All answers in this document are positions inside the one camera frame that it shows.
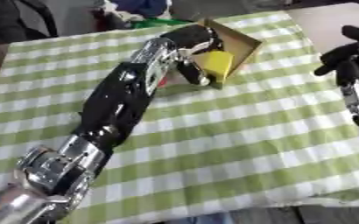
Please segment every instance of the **yellow sponge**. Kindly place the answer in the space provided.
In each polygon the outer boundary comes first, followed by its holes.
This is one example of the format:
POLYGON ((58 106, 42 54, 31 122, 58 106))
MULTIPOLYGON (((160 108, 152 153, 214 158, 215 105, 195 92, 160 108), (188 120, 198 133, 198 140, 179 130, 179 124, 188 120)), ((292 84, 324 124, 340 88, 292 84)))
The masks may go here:
POLYGON ((229 52, 209 52, 206 55, 203 65, 201 66, 208 74, 213 75, 215 86, 222 88, 227 75, 229 74, 231 64, 233 63, 233 54, 229 52))

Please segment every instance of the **cardboard box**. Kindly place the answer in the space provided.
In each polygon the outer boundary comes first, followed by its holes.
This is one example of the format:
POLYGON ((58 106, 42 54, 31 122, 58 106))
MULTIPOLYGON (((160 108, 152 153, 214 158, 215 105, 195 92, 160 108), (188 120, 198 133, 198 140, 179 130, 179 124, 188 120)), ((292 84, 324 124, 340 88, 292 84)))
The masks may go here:
MULTIPOLYGON (((249 59, 262 47, 262 41, 228 28, 214 20, 205 18, 200 20, 198 24, 213 28, 224 43, 224 51, 234 55, 229 76, 241 70, 249 59)), ((197 64, 202 65, 204 60, 203 54, 195 55, 194 58, 197 64)))

